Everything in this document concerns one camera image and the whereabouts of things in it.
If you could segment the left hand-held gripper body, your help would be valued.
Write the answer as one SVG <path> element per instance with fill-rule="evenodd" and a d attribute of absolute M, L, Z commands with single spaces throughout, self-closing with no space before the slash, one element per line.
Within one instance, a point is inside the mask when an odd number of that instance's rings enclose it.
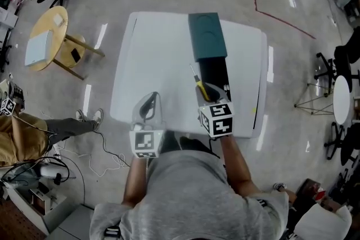
<path fill-rule="evenodd" d="M 146 120 L 138 117 L 133 119 L 129 137 L 134 156 L 138 159 L 159 157 L 165 132 L 165 122 L 162 118 Z"/>

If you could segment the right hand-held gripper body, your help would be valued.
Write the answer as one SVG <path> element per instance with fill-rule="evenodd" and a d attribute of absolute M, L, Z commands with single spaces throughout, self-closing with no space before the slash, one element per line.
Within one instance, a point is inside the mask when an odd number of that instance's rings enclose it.
<path fill-rule="evenodd" d="M 200 125 L 210 138 L 219 138 L 233 133 L 233 103 L 228 98 L 218 102 L 200 101 L 198 108 Z"/>

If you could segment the yellow handled screwdriver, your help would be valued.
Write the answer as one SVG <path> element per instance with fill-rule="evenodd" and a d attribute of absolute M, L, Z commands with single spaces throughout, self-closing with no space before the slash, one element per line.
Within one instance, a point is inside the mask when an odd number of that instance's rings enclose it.
<path fill-rule="evenodd" d="M 200 93 L 202 94 L 204 100 L 206 100 L 207 102 L 209 102 L 209 101 L 210 101 L 210 98 L 209 98 L 209 95 L 208 95 L 207 92 L 206 92 L 206 89 L 205 89 L 205 87 L 204 87 L 203 82 L 201 81 L 201 79 L 199 78 L 199 76 L 195 73 L 192 65 L 190 65 L 190 68 L 191 68 L 191 70 L 192 70 L 193 77 L 194 77 L 194 80 L 195 80 L 195 82 L 196 82 L 196 85 L 197 85 L 197 87 L 198 87 L 199 90 L 200 90 Z"/>

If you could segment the person's left forearm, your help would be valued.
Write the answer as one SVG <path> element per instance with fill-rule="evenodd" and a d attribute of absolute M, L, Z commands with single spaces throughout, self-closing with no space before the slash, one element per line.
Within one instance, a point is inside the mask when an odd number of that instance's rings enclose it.
<path fill-rule="evenodd" d="M 147 192 L 146 173 L 147 160 L 133 156 L 125 184 L 122 205 L 134 208 L 143 200 Z"/>

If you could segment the person's right forearm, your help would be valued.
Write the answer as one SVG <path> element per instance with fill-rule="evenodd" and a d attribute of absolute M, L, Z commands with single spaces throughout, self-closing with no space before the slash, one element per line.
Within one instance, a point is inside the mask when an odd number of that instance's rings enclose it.
<path fill-rule="evenodd" d="M 233 135 L 220 137 L 227 177 L 232 189 L 242 197 L 260 193 Z"/>

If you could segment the flat white box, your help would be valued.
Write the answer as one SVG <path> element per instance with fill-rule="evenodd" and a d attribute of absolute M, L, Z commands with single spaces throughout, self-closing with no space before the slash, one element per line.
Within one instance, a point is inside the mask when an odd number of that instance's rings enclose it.
<path fill-rule="evenodd" d="M 52 36 L 53 31 L 46 30 L 29 39 L 26 46 L 25 66 L 34 66 L 50 57 Z"/>

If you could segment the person's grey shirt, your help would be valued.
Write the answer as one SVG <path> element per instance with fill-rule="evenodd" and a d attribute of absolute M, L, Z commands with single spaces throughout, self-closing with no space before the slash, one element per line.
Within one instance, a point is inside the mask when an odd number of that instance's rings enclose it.
<path fill-rule="evenodd" d="M 135 207 L 96 206 L 89 237 L 105 240 L 105 230 L 116 226 L 119 240 L 279 240 L 288 208 L 284 193 L 237 195 L 213 155 L 173 151 L 152 161 L 146 195 Z"/>

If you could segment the red brown bag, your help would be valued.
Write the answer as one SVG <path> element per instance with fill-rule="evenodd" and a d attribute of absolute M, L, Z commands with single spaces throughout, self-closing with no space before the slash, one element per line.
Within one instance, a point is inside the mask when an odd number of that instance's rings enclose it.
<path fill-rule="evenodd" d="M 319 182 L 307 178 L 298 189 L 297 196 L 310 197 L 319 202 L 326 196 L 326 190 L 321 187 Z"/>

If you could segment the round wooden table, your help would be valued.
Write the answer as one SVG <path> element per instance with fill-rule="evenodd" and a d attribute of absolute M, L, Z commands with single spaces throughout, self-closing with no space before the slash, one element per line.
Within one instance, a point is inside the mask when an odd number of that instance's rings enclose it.
<path fill-rule="evenodd" d="M 55 14 L 59 14 L 65 20 L 64 23 L 57 27 L 53 22 Z M 35 23 L 30 33 L 30 38 L 46 31 L 52 30 L 52 44 L 49 58 L 41 63 L 38 63 L 29 68 L 33 71 L 42 71 L 47 68 L 51 63 L 56 64 L 60 68 L 74 75 L 76 78 L 83 80 L 84 78 L 72 70 L 72 67 L 76 66 L 71 51 L 76 48 L 79 50 L 81 58 L 84 56 L 84 51 L 89 50 L 94 54 L 104 57 L 105 54 L 100 49 L 95 49 L 87 44 L 84 38 L 80 36 L 71 36 L 68 34 L 69 15 L 65 7 L 54 6 L 47 10 Z"/>

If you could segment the round white side table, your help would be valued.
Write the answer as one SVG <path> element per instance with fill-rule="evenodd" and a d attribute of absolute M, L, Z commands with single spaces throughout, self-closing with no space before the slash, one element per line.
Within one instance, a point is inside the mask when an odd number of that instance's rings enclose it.
<path fill-rule="evenodd" d="M 346 78 L 343 76 L 337 77 L 335 85 L 330 89 L 330 92 L 316 95 L 315 98 L 301 102 L 307 92 L 309 92 L 309 96 L 312 95 L 311 87 L 315 87 L 318 90 L 323 88 L 323 86 L 318 84 L 307 83 L 304 93 L 300 96 L 299 101 L 294 104 L 294 108 L 303 110 L 312 116 L 333 116 L 337 124 L 343 125 L 350 112 L 350 90 Z M 331 101 L 322 108 L 316 108 L 315 102 L 322 99 L 330 99 Z"/>

